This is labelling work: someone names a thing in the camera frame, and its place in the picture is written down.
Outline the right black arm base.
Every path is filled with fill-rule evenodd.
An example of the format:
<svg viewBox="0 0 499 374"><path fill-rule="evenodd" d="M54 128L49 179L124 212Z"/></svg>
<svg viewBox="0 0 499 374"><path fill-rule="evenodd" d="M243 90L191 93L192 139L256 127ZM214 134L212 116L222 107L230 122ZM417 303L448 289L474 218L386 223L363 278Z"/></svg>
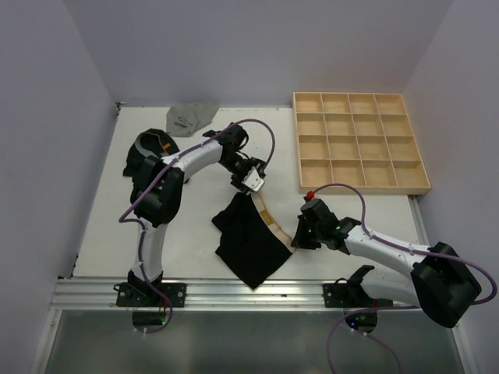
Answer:
<svg viewBox="0 0 499 374"><path fill-rule="evenodd" d="M375 267L361 266L349 279L339 278L333 283L322 284L325 308L375 308L393 306L388 299L375 299L367 295L361 287L361 281Z"/></svg>

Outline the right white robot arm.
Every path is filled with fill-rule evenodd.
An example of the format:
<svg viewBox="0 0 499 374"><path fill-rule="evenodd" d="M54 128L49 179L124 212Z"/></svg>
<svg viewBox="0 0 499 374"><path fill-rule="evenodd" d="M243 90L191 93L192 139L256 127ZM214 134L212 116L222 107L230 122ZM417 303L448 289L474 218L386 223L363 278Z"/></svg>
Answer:
<svg viewBox="0 0 499 374"><path fill-rule="evenodd" d="M292 240L297 249L325 245L371 262L331 287L340 306L380 307L401 302L422 309L435 323L452 328L482 291L455 250L443 242L433 247L412 245L368 231L354 218L337 218L318 198L306 200L298 219Z"/></svg>

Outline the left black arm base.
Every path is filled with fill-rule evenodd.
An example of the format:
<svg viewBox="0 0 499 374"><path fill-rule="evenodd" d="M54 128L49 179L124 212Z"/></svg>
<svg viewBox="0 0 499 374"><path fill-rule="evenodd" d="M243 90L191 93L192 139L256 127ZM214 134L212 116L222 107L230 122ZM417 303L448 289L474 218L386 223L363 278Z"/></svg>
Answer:
<svg viewBox="0 0 499 374"><path fill-rule="evenodd" d="M186 299L186 284L179 282L162 281L162 274L150 281L151 285L166 296L168 305L172 308L183 308ZM165 299L150 288L145 280L129 271L127 281L113 286L118 293L116 305L118 307L159 307L166 306Z"/></svg>

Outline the black striped underwear grey waistband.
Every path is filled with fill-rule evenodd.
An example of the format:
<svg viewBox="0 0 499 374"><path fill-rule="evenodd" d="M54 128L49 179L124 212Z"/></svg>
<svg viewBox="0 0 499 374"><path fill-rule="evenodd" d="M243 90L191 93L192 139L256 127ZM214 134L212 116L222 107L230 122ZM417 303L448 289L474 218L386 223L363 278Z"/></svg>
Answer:
<svg viewBox="0 0 499 374"><path fill-rule="evenodd" d="M148 129L141 132L129 148L122 176L133 177L147 157L161 159L178 152L179 147L169 134L160 129Z"/></svg>

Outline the black underwear beige waistband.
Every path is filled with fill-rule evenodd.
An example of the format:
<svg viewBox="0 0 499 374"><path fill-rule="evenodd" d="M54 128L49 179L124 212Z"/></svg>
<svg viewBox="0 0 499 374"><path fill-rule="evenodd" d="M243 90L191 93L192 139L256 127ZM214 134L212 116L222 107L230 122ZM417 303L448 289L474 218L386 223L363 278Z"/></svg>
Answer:
<svg viewBox="0 0 499 374"><path fill-rule="evenodd" d="M230 204L211 222L221 233L215 253L253 290L292 255L271 232L249 195L236 193Z"/></svg>

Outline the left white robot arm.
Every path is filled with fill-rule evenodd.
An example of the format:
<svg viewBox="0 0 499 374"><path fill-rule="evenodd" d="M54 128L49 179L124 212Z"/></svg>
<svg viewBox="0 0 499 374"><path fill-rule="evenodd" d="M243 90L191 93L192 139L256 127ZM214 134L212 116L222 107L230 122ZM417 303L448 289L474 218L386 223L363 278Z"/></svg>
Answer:
<svg viewBox="0 0 499 374"><path fill-rule="evenodd" d="M270 161L242 154L249 140L243 123L233 122L220 131L209 130L202 141L173 154L156 155L140 143L135 144L144 159L132 177L131 205L119 223L138 224L138 248L127 280L114 287L117 306L172 306L161 284L165 235L179 212L184 184L197 172L220 164L230 172L231 184L240 192L249 194L262 189Z"/></svg>

